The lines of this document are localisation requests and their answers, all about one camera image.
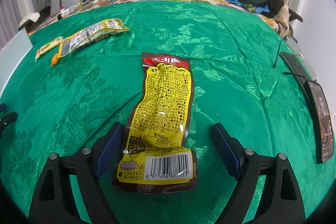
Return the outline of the pale yellow snack bar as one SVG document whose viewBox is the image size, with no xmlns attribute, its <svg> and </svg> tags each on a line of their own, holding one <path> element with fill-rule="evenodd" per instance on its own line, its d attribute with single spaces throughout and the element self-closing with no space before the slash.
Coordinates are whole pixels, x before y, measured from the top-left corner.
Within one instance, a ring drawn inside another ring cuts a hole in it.
<svg viewBox="0 0 336 224">
<path fill-rule="evenodd" d="M 39 59 L 42 55 L 44 55 L 48 51 L 50 51 L 50 50 L 54 49 L 55 47 L 59 46 L 63 40 L 64 40 L 64 38 L 62 36 L 59 36 L 56 39 L 54 39 L 54 40 L 46 43 L 42 47 L 40 47 L 36 52 L 35 61 L 37 61 L 37 59 Z"/>
</svg>

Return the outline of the yellow red snack pouch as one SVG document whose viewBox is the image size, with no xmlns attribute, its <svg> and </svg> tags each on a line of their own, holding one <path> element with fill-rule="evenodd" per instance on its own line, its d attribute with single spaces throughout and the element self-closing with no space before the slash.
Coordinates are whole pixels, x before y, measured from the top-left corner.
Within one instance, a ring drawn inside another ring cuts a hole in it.
<svg viewBox="0 0 336 224">
<path fill-rule="evenodd" d="M 194 97 L 190 61 L 147 52 L 141 60 L 142 97 L 128 119 L 112 185 L 142 194 L 192 190 L 198 163 L 185 146 Z"/>
</svg>

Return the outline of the white storage box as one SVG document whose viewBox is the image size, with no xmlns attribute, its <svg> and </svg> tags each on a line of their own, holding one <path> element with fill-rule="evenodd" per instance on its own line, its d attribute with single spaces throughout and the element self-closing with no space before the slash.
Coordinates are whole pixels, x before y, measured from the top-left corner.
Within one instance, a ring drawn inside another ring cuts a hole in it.
<svg viewBox="0 0 336 224">
<path fill-rule="evenodd" d="M 21 29 L 2 49 L 0 58 L 0 88 L 5 90 L 11 76 L 26 54 L 33 48 L 27 31 Z"/>
</svg>

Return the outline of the orange sausage stick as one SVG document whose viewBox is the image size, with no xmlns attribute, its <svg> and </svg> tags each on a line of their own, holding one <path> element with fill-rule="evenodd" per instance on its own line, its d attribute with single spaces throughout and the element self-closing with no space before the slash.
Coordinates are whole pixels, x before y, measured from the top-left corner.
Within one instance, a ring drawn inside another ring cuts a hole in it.
<svg viewBox="0 0 336 224">
<path fill-rule="evenodd" d="M 60 59 L 61 59 L 61 57 L 60 57 L 59 53 L 58 52 L 55 53 L 55 55 L 52 57 L 52 60 L 51 60 L 51 66 L 57 65 L 60 62 Z"/>
</svg>

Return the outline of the clear yellow-edged snack pouch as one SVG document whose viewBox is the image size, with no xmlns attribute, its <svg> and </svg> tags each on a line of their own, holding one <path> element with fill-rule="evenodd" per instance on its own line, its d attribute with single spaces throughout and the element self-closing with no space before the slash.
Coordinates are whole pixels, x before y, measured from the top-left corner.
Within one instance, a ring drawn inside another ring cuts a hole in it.
<svg viewBox="0 0 336 224">
<path fill-rule="evenodd" d="M 129 30 L 119 18 L 102 20 L 63 39 L 59 46 L 58 55 L 64 57 L 82 46 Z"/>
</svg>

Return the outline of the smartphone with lit screen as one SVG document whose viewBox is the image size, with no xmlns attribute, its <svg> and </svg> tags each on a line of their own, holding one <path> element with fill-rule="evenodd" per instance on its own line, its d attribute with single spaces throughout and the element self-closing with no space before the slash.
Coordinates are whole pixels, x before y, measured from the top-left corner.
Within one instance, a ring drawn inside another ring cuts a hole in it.
<svg viewBox="0 0 336 224">
<path fill-rule="evenodd" d="M 333 128 L 329 106 L 322 86 L 311 80 L 306 81 L 307 95 L 312 107 L 313 119 L 317 122 L 317 159 L 325 163 L 334 155 Z"/>
</svg>

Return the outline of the white bottle red cap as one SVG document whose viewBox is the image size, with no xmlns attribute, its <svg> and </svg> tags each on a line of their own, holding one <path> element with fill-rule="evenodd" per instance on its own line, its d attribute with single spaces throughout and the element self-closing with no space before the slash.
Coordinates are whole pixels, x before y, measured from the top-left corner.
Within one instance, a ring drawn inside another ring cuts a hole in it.
<svg viewBox="0 0 336 224">
<path fill-rule="evenodd" d="M 65 9 L 64 7 L 60 10 L 60 12 L 57 14 L 57 19 L 62 20 L 63 18 L 67 17 L 70 14 L 70 9 Z"/>
</svg>

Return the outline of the green patterned bed cover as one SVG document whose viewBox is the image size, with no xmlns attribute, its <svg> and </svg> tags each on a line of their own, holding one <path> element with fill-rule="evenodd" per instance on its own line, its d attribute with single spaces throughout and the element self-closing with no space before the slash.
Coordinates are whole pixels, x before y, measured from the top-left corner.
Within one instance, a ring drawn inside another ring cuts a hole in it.
<svg viewBox="0 0 336 224">
<path fill-rule="evenodd" d="M 59 46 L 35 61 L 37 50 L 102 20 L 119 18 L 130 30 L 82 46 L 51 66 Z M 335 160 L 316 161 L 313 121 L 305 96 L 276 57 L 280 37 L 243 11 L 207 3 L 146 1 L 95 9 L 55 22 L 30 37 L 22 60 L 1 96 L 18 119 L 1 139 L 1 182 L 28 213 L 48 156 L 72 155 L 126 123 L 141 98 L 141 54 L 189 59 L 195 83 L 186 147 L 198 160 L 190 191 L 145 195 L 112 187 L 104 194 L 121 223 L 214 223 L 236 181 L 209 136 L 221 123 L 244 147 L 261 155 L 285 153 L 297 178 L 306 215 L 321 203 L 335 179 Z"/>
</svg>

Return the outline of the black tablet device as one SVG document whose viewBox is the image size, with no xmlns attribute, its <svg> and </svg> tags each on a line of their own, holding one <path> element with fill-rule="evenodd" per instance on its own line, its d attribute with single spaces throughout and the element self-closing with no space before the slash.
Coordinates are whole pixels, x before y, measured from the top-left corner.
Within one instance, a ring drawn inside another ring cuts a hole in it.
<svg viewBox="0 0 336 224">
<path fill-rule="evenodd" d="M 304 85 L 306 79 L 309 79 L 312 81 L 315 80 L 313 76 L 309 73 L 304 62 L 301 61 L 298 56 L 292 53 L 281 52 L 280 57 L 285 62 L 290 72 L 292 74 L 298 75 L 298 76 L 294 76 L 294 78 L 298 82 L 298 84 L 300 84 L 301 86 Z"/>
</svg>

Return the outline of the floral bed sheet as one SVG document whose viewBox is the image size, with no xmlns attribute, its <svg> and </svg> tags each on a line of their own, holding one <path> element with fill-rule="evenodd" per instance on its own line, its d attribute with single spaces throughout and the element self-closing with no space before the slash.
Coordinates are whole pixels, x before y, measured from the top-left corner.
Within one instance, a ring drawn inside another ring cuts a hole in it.
<svg viewBox="0 0 336 224">
<path fill-rule="evenodd" d="M 133 3 L 133 2 L 146 2 L 146 1 L 180 1 L 180 2 L 197 2 L 197 3 L 208 3 L 216 6 L 223 6 L 230 9 L 240 10 L 243 12 L 248 12 L 247 10 L 243 9 L 242 7 L 239 7 L 237 5 L 234 5 L 232 3 L 229 3 L 225 0 L 94 0 L 91 2 L 88 2 L 85 5 L 78 6 L 74 5 L 69 8 L 70 14 L 66 15 L 66 18 L 72 15 L 80 14 L 82 12 L 95 10 L 102 7 L 107 7 L 111 5 L 119 5 L 122 3 Z M 280 34 L 280 27 L 279 24 L 271 18 L 267 18 L 264 15 L 261 14 L 255 14 L 252 13 L 252 15 L 256 15 L 259 17 L 265 24 L 267 24 L 272 30 L 276 31 L 278 34 Z M 32 31 L 27 31 L 28 35 L 32 35 L 38 30 L 41 30 L 42 28 L 45 28 L 46 26 L 49 26 L 50 24 L 53 24 L 57 22 L 57 15 L 54 16 L 48 16 L 45 20 L 42 21 L 41 24 L 39 24 L 37 27 L 33 28 Z"/>
</svg>

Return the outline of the blue cloth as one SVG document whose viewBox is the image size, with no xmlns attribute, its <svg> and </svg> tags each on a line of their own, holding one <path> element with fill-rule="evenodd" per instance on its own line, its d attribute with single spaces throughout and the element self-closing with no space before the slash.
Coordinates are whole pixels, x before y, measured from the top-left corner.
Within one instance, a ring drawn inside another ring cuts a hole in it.
<svg viewBox="0 0 336 224">
<path fill-rule="evenodd" d="M 255 14 L 261 14 L 262 12 L 269 12 L 269 7 L 268 5 L 263 5 L 263 6 L 254 6 L 252 4 L 249 3 L 242 3 L 239 0 L 224 0 L 227 1 L 233 5 L 242 7 L 243 9 L 247 10 L 248 12 L 252 12 Z"/>
</svg>

